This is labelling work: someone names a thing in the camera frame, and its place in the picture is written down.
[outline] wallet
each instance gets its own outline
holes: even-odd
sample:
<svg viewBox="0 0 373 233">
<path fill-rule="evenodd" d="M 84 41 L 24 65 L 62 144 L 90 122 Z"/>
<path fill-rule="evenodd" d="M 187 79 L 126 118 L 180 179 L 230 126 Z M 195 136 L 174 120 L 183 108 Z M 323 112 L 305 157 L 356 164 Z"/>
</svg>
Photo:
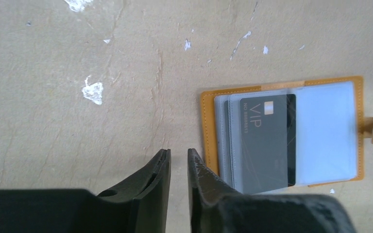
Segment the wallet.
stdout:
<svg viewBox="0 0 373 233">
<path fill-rule="evenodd" d="M 206 165 L 242 193 L 364 178 L 361 76 L 205 91 L 201 111 Z"/>
</svg>

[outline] card chip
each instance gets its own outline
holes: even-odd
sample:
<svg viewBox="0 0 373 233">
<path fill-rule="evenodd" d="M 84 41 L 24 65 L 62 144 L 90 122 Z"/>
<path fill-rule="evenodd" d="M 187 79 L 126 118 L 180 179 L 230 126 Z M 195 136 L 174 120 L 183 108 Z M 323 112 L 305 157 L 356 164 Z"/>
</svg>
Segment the card chip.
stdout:
<svg viewBox="0 0 373 233">
<path fill-rule="evenodd" d="M 264 114 L 265 115 L 274 114 L 274 101 L 264 102 Z"/>
</svg>

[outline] beige surface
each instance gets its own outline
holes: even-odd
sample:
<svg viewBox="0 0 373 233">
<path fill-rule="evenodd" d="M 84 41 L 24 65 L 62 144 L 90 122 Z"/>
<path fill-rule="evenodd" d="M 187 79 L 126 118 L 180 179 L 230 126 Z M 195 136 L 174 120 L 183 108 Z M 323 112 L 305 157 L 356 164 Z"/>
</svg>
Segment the beige surface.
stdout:
<svg viewBox="0 0 373 233">
<path fill-rule="evenodd" d="M 171 148 L 167 232 L 189 232 L 202 90 L 358 74 L 373 116 L 373 1 L 260 0 L 253 20 L 255 1 L 94 0 L 80 13 L 62 0 L 12 2 L 0 0 L 0 188 L 98 193 Z M 83 98 L 89 75 L 102 105 Z M 291 191 L 333 188 L 359 232 L 373 232 L 370 141 L 365 158 L 363 181 Z"/>
</svg>

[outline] white spot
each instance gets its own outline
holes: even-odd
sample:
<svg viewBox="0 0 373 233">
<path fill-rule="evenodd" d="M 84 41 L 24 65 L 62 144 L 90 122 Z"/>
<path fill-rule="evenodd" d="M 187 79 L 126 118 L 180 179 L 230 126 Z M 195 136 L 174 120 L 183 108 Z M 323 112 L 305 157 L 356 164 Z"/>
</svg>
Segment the white spot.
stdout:
<svg viewBox="0 0 373 233">
<path fill-rule="evenodd" d="M 92 3 L 93 0 L 64 0 L 74 12 L 81 12 Z"/>
<path fill-rule="evenodd" d="M 245 36 L 241 37 L 241 39 L 239 39 L 238 43 L 237 43 L 237 46 L 235 46 L 235 49 L 232 51 L 232 54 L 231 54 L 231 57 L 229 58 L 230 61 L 232 61 L 232 58 L 234 57 L 235 53 L 237 52 L 237 49 L 238 49 L 238 46 L 241 44 L 241 40 L 243 39 L 246 39 L 248 36 L 251 35 L 251 31 L 248 31 Z"/>
<path fill-rule="evenodd" d="M 88 85 L 88 78 L 91 77 L 90 75 L 85 79 L 85 87 L 82 88 L 82 93 L 84 94 L 84 98 L 91 100 L 92 102 L 96 103 L 97 105 L 102 104 L 102 91 L 103 85 L 102 83 L 94 83 L 91 86 Z"/>
<path fill-rule="evenodd" d="M 185 49 L 185 51 L 187 51 L 187 50 L 190 49 L 190 48 L 191 48 L 191 42 L 188 41 L 188 39 L 186 39 L 186 40 L 185 40 L 185 47 L 184 47 L 184 49 Z"/>
<path fill-rule="evenodd" d="M 267 54 L 268 54 L 268 47 L 264 46 L 264 55 L 267 55 Z"/>
</svg>

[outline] black card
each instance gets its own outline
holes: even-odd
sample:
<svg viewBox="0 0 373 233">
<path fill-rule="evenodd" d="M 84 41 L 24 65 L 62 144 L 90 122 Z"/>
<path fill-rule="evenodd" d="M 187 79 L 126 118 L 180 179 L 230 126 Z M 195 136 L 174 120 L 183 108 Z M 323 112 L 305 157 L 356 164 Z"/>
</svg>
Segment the black card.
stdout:
<svg viewBox="0 0 373 233">
<path fill-rule="evenodd" d="M 240 100 L 243 193 L 295 184 L 295 95 Z"/>
</svg>

